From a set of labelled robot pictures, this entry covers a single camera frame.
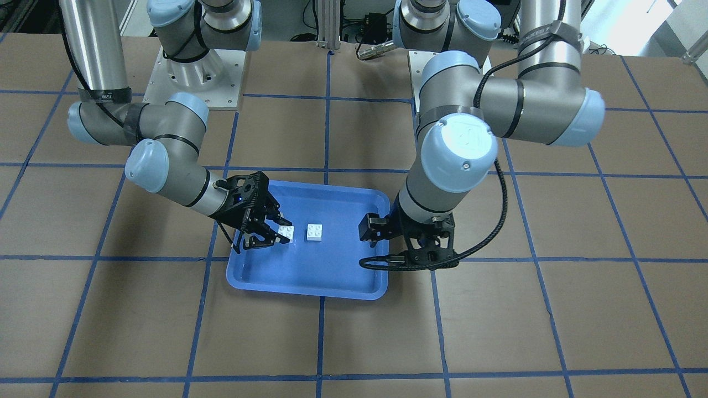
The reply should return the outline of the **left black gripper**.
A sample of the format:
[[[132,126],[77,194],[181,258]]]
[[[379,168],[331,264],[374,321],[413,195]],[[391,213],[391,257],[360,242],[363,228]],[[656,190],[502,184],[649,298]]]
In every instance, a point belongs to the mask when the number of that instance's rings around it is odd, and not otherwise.
[[[396,236],[404,237],[405,250],[393,257],[391,270],[452,269],[460,260],[454,260],[455,221],[448,214],[432,224],[419,223],[404,213],[380,217],[366,213],[358,225],[359,240],[377,243]]]

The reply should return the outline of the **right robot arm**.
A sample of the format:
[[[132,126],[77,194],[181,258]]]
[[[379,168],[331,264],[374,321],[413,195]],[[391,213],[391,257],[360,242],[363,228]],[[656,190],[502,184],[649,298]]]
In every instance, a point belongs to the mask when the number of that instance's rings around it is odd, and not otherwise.
[[[135,102],[116,9],[111,1],[58,1],[64,50],[78,79],[79,101],[67,126],[82,143],[129,146],[124,175],[156,193],[237,230],[241,249],[286,244],[293,225],[281,214],[261,171],[223,178],[198,162],[209,108],[194,91],[223,79],[218,50],[258,50],[258,1],[149,1],[149,22],[179,91],[163,103]]]

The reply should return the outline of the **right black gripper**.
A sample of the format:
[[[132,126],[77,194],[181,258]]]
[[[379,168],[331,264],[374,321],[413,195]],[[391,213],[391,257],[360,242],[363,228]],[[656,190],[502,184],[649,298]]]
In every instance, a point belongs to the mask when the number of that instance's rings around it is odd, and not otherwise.
[[[293,226],[280,211],[280,203],[269,191],[270,179],[262,171],[220,179],[215,188],[225,189],[227,196],[213,218],[224,225],[245,232],[242,248],[245,250],[272,247],[278,241],[278,231],[267,223]]]

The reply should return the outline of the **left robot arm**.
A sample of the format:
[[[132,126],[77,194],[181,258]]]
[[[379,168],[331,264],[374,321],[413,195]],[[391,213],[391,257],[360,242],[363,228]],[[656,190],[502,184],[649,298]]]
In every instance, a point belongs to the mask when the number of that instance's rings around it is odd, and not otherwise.
[[[580,1],[521,1],[520,43],[513,60],[483,72],[504,25],[488,1],[397,1],[393,43],[433,52],[421,73],[417,156],[385,217],[369,213],[361,240],[375,246],[403,237],[398,255],[361,259],[370,270],[456,267],[501,231],[508,191],[498,139],[584,146],[597,136],[605,102],[581,84]],[[481,242],[456,253],[452,215],[471,189],[496,169],[502,199],[497,225]]]

